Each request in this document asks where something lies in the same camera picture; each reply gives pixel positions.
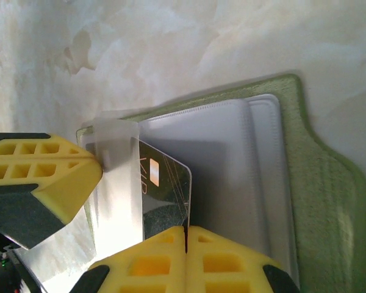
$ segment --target white marble surface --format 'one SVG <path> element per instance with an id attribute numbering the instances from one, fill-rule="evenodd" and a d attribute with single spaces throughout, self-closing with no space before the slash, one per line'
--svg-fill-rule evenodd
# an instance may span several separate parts
<path id="1" fill-rule="evenodd" d="M 0 0 L 0 131 L 74 140 L 102 110 L 285 71 L 366 174 L 366 0 Z"/>

